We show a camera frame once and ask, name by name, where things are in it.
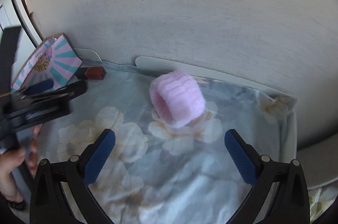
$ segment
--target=pink and teal striped bag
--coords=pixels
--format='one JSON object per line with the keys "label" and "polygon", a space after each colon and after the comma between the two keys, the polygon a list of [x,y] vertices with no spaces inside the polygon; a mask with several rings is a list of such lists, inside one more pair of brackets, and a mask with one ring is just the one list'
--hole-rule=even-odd
{"label": "pink and teal striped bag", "polygon": [[53,90],[67,84],[82,61],[67,42],[64,35],[49,38],[31,55],[12,84],[12,91],[29,87],[47,79],[53,79]]}

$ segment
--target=white flower print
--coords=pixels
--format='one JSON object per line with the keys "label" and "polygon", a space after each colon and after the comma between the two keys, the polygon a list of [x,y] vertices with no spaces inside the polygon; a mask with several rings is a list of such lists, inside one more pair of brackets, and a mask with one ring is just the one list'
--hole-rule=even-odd
{"label": "white flower print", "polygon": [[[111,159],[89,189],[114,223],[153,224],[164,203],[153,187],[144,185],[141,177],[129,175],[121,161],[113,163]],[[67,185],[64,191],[75,217],[84,222]]]}
{"label": "white flower print", "polygon": [[259,93],[259,102],[261,104],[262,113],[270,124],[284,120],[285,116],[292,110],[295,105],[295,99],[290,96],[278,96],[274,99]]}
{"label": "white flower print", "polygon": [[78,125],[79,130],[87,130],[94,142],[104,129],[115,133],[115,147],[111,156],[116,160],[132,163],[141,158],[148,150],[148,138],[135,123],[123,124],[123,114],[115,107],[105,107],[99,111],[95,122],[84,120]]}
{"label": "white flower print", "polygon": [[56,152],[61,162],[67,161],[74,154],[80,155],[89,144],[93,143],[90,131],[78,129],[75,125],[61,128],[59,136],[59,146]]}
{"label": "white flower print", "polygon": [[193,149],[194,139],[212,143],[221,136],[223,133],[222,122],[214,118],[217,110],[217,105],[214,102],[207,102],[206,109],[200,117],[179,129],[167,126],[153,111],[152,116],[155,121],[149,123],[148,130],[164,141],[162,145],[164,150],[169,151],[172,155],[181,155]]}
{"label": "white flower print", "polygon": [[205,77],[193,76],[193,78],[197,81],[198,84],[208,84],[209,81]]}

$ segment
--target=white door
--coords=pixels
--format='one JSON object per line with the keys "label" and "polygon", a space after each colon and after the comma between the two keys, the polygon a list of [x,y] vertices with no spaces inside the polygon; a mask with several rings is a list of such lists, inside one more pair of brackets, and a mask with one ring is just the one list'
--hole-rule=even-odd
{"label": "white door", "polygon": [[[18,16],[16,15],[12,0],[0,0],[0,38],[4,28],[20,25],[21,23]],[[25,61],[35,50],[35,46],[29,39],[24,29],[21,30],[19,39],[20,41],[16,51],[15,62],[12,66],[12,79],[16,76]]]}

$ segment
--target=pink fuzzy scrunchie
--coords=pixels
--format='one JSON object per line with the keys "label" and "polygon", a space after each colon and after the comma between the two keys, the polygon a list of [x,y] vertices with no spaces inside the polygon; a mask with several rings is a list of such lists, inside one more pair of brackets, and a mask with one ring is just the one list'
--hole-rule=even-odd
{"label": "pink fuzzy scrunchie", "polygon": [[196,80],[180,71],[156,78],[150,85],[150,98],[159,117],[173,128],[187,125],[206,106]]}

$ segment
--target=black tool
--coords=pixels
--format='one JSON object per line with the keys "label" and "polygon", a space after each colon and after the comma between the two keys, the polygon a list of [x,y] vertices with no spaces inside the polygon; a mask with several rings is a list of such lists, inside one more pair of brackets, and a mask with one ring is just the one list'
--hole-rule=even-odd
{"label": "black tool", "polygon": [[[41,94],[34,88],[11,94],[11,67],[21,27],[6,28],[0,43],[0,150],[5,152],[20,147],[16,133],[34,125],[70,113],[69,101],[87,90],[85,81],[77,81],[56,91]],[[33,190],[33,177],[26,163],[12,172],[16,185],[27,203]]]}
{"label": "black tool", "polygon": [[88,185],[96,181],[115,146],[115,134],[106,129],[87,146],[82,155],[68,161],[49,163],[40,161],[30,203],[31,224],[80,224],[69,206],[61,182],[67,182],[82,215],[88,224],[113,224],[97,203]]}
{"label": "black tool", "polygon": [[273,202],[260,224],[309,224],[310,205],[300,162],[274,162],[246,144],[236,130],[225,133],[224,143],[244,182],[252,186],[227,224],[252,224],[266,200],[273,182],[279,182]]}

